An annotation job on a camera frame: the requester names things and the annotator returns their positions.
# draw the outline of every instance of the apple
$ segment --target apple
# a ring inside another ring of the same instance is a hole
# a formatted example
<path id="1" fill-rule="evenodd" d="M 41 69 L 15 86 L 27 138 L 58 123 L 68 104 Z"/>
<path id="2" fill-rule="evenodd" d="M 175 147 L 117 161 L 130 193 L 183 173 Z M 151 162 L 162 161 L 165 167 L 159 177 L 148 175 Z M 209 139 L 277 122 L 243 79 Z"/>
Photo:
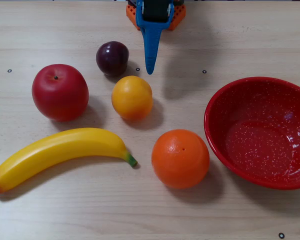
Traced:
<path id="1" fill-rule="evenodd" d="M 59 122 L 79 117 L 89 100 L 87 83 L 73 66 L 53 64 L 41 69 L 32 84 L 32 98 L 47 118 Z"/>

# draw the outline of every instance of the orange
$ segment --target orange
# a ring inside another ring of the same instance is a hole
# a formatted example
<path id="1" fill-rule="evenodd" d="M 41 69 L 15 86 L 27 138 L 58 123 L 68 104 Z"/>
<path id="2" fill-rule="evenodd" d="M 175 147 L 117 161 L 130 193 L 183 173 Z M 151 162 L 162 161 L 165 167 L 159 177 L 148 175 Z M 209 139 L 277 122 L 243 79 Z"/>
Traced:
<path id="1" fill-rule="evenodd" d="M 168 187 L 185 189 L 202 181 L 209 169 L 209 151 L 194 132 L 175 129 L 163 134 L 154 144 L 152 166 Z"/>
<path id="2" fill-rule="evenodd" d="M 127 120 L 143 119 L 153 105 L 150 85 L 137 76 L 119 80 L 113 88 L 111 99 L 114 110 Z"/>

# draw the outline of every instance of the plum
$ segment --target plum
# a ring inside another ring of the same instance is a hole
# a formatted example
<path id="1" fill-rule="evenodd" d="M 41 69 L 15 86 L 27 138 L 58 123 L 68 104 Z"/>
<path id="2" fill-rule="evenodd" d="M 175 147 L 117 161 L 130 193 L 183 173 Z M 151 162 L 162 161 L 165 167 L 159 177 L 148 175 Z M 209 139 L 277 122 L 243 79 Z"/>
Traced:
<path id="1" fill-rule="evenodd" d="M 123 74 L 127 69 L 128 59 L 128 48 L 118 41 L 106 42 L 96 52 L 96 64 L 110 77 Z"/>

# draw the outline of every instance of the yellow banana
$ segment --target yellow banana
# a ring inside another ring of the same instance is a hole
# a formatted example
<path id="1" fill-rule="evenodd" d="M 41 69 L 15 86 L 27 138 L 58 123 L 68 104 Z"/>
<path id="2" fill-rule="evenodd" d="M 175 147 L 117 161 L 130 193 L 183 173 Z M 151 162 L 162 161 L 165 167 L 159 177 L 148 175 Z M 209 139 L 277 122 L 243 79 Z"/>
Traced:
<path id="1" fill-rule="evenodd" d="M 121 158 L 132 167 L 138 163 L 122 139 L 108 130 L 78 128 L 62 131 L 26 146 L 0 165 L 0 194 L 53 165 L 86 156 Z"/>

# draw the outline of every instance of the light wood surface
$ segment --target light wood surface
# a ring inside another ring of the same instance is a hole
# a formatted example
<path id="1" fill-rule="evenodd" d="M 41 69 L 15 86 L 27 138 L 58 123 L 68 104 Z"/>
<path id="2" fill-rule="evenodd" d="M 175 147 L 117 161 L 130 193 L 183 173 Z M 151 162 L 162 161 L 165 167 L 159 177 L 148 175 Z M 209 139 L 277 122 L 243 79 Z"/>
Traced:
<path id="1" fill-rule="evenodd" d="M 223 85 L 269 76 L 300 86 L 300 2 L 187 2 L 184 21 L 162 34 L 153 75 L 125 5 L 0 2 L 0 164 L 36 140 L 80 127 L 115 132 L 140 163 L 132 169 L 89 157 L 38 174 L 0 195 L 0 240 L 276 240 L 280 232 L 300 240 L 300 190 L 246 182 L 212 151 L 209 173 L 193 189 L 166 188 L 151 165 L 152 147 L 168 130 L 188 129 L 207 142 L 204 111 Z M 112 40 L 129 48 L 127 74 L 152 87 L 154 108 L 140 123 L 116 114 L 114 82 L 97 67 L 98 47 Z M 56 63 L 77 68 L 89 87 L 89 107 L 73 122 L 51 122 L 32 100 L 36 73 Z"/>

